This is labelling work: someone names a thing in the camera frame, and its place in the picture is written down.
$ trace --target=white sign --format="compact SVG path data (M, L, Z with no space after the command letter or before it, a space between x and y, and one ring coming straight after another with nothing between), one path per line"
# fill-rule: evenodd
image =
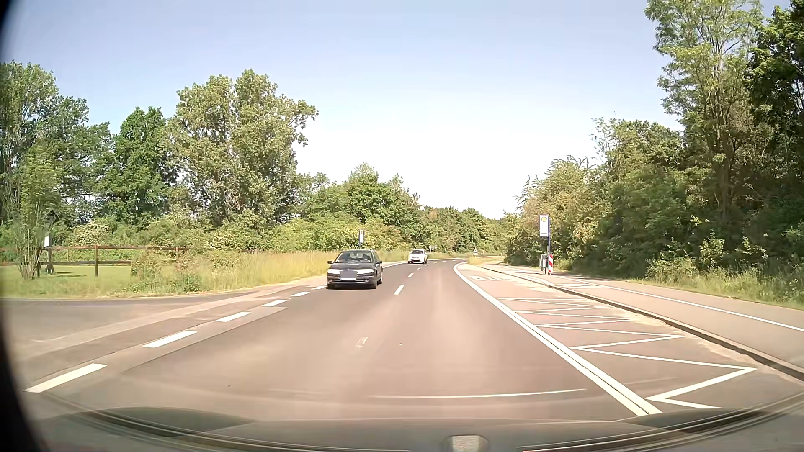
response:
M550 216L539 215L539 236L546 237L550 235Z

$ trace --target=white car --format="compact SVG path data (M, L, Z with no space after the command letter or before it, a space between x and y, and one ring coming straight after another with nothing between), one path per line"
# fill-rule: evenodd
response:
M419 263L419 264L426 264L427 263L427 252L423 249L414 249L408 254L408 263Z

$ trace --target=fence post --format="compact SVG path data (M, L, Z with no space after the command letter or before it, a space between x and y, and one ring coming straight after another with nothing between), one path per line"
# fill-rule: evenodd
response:
M53 269L53 247L47 247L47 268L45 269L45 273L53 274L55 270Z

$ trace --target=side road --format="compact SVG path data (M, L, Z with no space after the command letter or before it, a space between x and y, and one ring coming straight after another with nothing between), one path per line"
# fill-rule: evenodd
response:
M547 276L532 267L482 267L659 318L804 380L804 310L568 273Z

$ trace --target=road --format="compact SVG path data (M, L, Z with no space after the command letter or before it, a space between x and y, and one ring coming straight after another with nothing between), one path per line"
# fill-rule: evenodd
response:
M322 286L10 305L23 401L33 417L47 416L53 396L260 421L617 420L748 408L804 389L665 323L465 260L388 266L376 290ZM86 320L90 306L109 314Z

